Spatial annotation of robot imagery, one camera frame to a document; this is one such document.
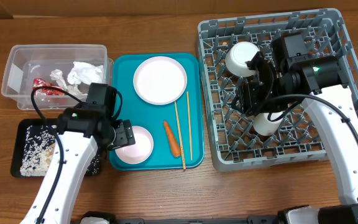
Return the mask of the teal plastic tray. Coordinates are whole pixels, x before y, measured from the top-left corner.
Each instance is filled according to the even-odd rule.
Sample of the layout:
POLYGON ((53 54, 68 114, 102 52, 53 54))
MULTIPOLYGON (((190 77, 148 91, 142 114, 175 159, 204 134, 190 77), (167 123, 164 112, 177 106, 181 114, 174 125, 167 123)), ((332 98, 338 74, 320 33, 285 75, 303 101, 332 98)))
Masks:
MULTIPOLYGON (((178 137, 177 121, 175 116, 175 105, 152 105, 142 100, 134 90, 133 77, 137 67, 153 54, 123 55, 119 57, 112 70, 112 85, 123 97, 123 106, 119 118, 129 119, 133 126, 145 128, 153 137, 154 148, 146 161, 140 164, 126 164, 117 157, 113 151, 109 154, 112 166, 117 170, 157 170, 157 169, 181 169, 183 167, 180 158, 173 157, 163 121, 170 125, 175 137, 178 137)), ((194 168, 201 164, 204 159, 204 126, 203 126, 203 104, 199 65, 197 59, 188 53, 163 54, 171 57, 183 65, 188 82, 186 90, 177 99, 178 114, 181 126, 183 149, 185 153, 186 167, 194 168), (186 92, 190 94, 191 110, 191 132, 193 146, 193 160, 190 159, 188 113, 186 103, 186 92)))

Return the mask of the clear plastic bin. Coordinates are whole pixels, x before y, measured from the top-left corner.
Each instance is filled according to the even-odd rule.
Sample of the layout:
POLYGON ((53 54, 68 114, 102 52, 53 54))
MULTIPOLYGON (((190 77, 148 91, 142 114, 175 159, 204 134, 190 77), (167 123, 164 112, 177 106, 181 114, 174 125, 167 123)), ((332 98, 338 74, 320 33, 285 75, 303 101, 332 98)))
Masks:
MULTIPOLYGON (((108 58, 107 48, 96 44, 35 44, 15 45, 8 56, 1 94, 17 102, 20 110, 33 110, 30 95, 35 78, 41 78, 58 86, 50 77, 51 71, 59 69, 63 78, 73 68, 73 62, 86 62, 94 66, 103 66, 103 82, 112 82, 113 61, 108 58)), ((84 101, 88 95, 90 85, 81 83, 78 89, 82 95, 74 95, 84 101)))

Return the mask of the orange carrot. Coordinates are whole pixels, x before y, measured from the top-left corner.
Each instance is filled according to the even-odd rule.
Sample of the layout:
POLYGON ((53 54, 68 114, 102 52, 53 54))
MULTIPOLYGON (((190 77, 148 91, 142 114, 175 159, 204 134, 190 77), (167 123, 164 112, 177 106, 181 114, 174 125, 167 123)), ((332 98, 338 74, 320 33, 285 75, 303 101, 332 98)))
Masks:
POLYGON ((167 135, 167 139, 168 139, 168 143, 169 143, 169 146, 170 146, 171 153, 172 153, 173 157, 178 158, 178 157, 181 156, 181 150, 180 150, 180 147, 179 147, 179 145, 177 143, 177 140, 176 140, 175 136, 173 135, 173 131, 172 131, 172 129, 169 126, 167 121, 164 120, 163 125, 164 125, 164 128, 165 128, 165 132, 166 132, 166 135, 167 135))

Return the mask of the large pink plate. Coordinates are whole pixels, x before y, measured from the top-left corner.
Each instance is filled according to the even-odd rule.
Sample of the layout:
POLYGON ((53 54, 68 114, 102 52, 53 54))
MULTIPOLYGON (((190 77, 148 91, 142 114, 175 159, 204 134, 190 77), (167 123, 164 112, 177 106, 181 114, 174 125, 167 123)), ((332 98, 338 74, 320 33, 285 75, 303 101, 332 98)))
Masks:
POLYGON ((152 105, 167 105, 179 99, 186 90, 187 73, 177 60, 151 57, 142 62, 133 77, 137 95, 152 105))

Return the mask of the black plastic tray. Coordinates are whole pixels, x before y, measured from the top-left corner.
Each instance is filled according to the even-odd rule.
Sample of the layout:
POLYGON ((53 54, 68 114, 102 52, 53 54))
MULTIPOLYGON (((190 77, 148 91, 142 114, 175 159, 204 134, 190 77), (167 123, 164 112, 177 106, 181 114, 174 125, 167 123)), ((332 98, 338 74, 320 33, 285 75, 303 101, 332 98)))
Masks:
POLYGON ((13 177, 26 178, 20 175, 19 169, 20 166, 22 165, 25 133, 26 133, 26 129, 30 125, 41 126, 44 125, 44 123, 42 122, 41 119, 24 119, 18 124, 16 141, 14 145, 14 152, 12 155, 12 162, 11 162, 11 169, 10 169, 11 175, 13 177))

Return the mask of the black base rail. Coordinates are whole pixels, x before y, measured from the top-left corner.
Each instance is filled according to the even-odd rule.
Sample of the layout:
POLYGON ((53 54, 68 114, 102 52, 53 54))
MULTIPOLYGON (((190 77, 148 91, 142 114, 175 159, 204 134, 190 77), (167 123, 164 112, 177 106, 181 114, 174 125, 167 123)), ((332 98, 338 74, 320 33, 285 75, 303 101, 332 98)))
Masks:
POLYGON ((210 218, 210 219, 166 219, 144 220, 143 218, 117 219, 112 213, 86 212, 79 220, 71 223, 109 223, 109 224, 275 224, 276 215, 250 216, 247 218, 210 218))

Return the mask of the left wooden chopstick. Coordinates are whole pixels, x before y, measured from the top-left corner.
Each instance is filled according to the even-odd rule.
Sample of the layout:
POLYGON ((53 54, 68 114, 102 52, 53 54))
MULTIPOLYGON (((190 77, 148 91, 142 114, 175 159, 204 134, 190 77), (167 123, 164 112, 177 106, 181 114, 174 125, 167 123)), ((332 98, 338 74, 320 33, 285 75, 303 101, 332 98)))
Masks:
POLYGON ((180 152, 181 152, 182 165, 183 165, 183 170, 186 170, 185 153, 184 153, 184 149, 183 149, 183 141, 182 141, 182 135, 181 135, 180 119, 179 119, 178 107, 177 107, 177 102, 176 101, 174 101, 174 105, 175 105, 175 116, 176 116, 177 129, 178 129, 178 138, 179 138, 179 142, 180 142, 180 152))

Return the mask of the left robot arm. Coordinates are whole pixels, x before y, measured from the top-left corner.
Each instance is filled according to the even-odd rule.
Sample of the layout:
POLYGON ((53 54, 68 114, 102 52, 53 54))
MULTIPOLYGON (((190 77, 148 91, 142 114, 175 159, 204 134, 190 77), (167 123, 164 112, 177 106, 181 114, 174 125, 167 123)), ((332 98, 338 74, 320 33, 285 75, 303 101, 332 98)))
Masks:
POLYGON ((22 223, 70 223, 81 183, 102 150, 135 144, 131 122, 102 111, 67 108, 58 116, 54 155, 22 223))

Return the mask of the white paper cup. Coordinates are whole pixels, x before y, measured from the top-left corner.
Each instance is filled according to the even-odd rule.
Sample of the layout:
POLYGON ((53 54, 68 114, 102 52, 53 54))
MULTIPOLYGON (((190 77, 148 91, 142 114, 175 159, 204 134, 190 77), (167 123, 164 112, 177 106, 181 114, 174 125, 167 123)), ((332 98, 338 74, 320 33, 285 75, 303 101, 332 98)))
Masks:
POLYGON ((260 113, 254 118, 253 127, 257 134, 271 136, 280 127, 283 119, 281 118, 278 121, 269 121, 268 115, 268 113, 260 113))

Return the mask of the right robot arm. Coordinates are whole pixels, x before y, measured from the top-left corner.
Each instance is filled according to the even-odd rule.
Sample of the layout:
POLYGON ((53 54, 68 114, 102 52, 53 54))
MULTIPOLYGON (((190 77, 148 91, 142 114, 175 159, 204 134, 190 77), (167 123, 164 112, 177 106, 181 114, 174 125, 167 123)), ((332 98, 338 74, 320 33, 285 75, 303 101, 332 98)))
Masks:
POLYGON ((238 88, 232 107, 253 117, 254 130, 268 136, 301 105, 323 142, 340 200, 332 207, 281 210, 275 222, 358 223, 358 117, 349 79, 336 57, 314 58, 299 33, 273 40, 271 48, 271 60, 250 42, 230 49, 227 69, 238 77, 257 77, 238 88))

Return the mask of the grey dish rack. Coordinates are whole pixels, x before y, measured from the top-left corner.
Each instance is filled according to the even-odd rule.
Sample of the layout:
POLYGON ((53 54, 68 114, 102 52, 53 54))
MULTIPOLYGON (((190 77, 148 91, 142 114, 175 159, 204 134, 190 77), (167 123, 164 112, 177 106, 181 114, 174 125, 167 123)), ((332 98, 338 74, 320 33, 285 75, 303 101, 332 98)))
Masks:
POLYGON ((248 41, 271 58, 271 41, 299 32, 312 57, 334 55, 350 80, 358 116, 358 60, 342 14, 334 8, 211 19, 198 24, 198 60, 204 91, 209 145, 216 170, 255 169, 327 158, 319 134, 301 106, 283 119, 271 136, 253 129, 253 120, 232 109, 245 78, 231 75, 224 64, 229 49, 248 41))

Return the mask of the white upturned bowl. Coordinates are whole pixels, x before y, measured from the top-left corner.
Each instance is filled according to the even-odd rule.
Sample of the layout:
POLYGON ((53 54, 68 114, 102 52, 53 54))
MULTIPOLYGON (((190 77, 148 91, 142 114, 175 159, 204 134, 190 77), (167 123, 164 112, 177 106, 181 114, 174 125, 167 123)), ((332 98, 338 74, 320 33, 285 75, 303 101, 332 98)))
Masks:
POLYGON ((226 54, 226 68, 237 77, 250 77, 256 74, 255 70, 251 70, 247 66, 247 62, 251 61, 259 48, 251 42, 239 42, 231 47, 226 54))

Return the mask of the white tissue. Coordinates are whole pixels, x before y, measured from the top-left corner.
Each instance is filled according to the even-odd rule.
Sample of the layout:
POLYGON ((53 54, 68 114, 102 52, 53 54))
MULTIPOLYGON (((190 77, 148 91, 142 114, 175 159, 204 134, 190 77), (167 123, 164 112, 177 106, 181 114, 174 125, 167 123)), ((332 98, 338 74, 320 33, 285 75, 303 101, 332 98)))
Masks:
POLYGON ((86 62, 73 62, 74 66, 67 76, 67 81, 71 85, 79 85, 84 83, 90 85, 91 83, 103 82, 103 66, 94 66, 86 62))
POLYGON ((78 85, 81 84, 81 80, 77 77, 76 72, 70 72, 67 76, 67 80, 63 78, 63 72, 59 69, 51 71, 50 77, 53 81, 56 81, 57 85, 63 90, 72 95, 82 95, 83 93, 78 89, 78 85))

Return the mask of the food scraps and rice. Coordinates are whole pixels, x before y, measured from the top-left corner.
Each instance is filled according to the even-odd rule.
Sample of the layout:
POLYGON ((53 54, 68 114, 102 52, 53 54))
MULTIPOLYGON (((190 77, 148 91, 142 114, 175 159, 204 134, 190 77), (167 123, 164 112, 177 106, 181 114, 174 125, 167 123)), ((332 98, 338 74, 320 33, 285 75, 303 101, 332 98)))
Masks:
POLYGON ((54 148, 55 137, 47 126, 30 125, 25 133, 20 175, 43 177, 52 161, 54 148))

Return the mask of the red snack wrapper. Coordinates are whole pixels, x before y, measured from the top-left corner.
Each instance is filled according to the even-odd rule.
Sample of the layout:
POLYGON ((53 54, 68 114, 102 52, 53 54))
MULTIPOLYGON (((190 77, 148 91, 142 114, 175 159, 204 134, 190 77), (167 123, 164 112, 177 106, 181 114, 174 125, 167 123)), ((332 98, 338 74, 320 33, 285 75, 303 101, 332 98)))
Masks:
POLYGON ((42 96, 57 96, 57 95, 64 95, 63 92, 58 91, 57 89, 62 90, 59 86, 54 86, 50 82, 46 82, 41 78, 35 78, 33 80, 33 89, 43 86, 44 88, 40 88, 35 91, 35 95, 42 95, 42 96))

